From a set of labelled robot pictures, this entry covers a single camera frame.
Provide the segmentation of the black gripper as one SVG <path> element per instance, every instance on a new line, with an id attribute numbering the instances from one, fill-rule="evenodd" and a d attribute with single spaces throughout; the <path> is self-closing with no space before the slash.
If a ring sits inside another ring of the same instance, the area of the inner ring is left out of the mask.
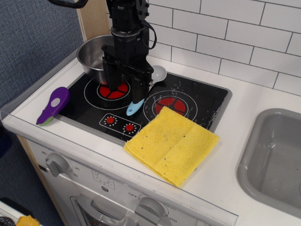
<path id="1" fill-rule="evenodd" d="M 122 79 L 132 79 L 132 101 L 137 104 L 149 92 L 153 68 L 146 57 L 149 35 L 138 35 L 128 39 L 113 36 L 114 45 L 103 45 L 103 71 L 107 86 L 113 90 L 122 84 Z"/>

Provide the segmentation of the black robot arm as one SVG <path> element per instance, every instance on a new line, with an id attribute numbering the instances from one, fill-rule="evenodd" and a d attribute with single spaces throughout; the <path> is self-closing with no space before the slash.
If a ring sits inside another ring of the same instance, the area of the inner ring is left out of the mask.
<path id="1" fill-rule="evenodd" d="M 149 4 L 144 0 L 109 0 L 107 7 L 114 44 L 102 46 L 106 81 L 109 88 L 116 89 L 129 80 L 132 101 L 136 104 L 147 97 L 154 72 L 146 60 L 150 50 L 149 30 L 152 29 L 145 20 Z"/>

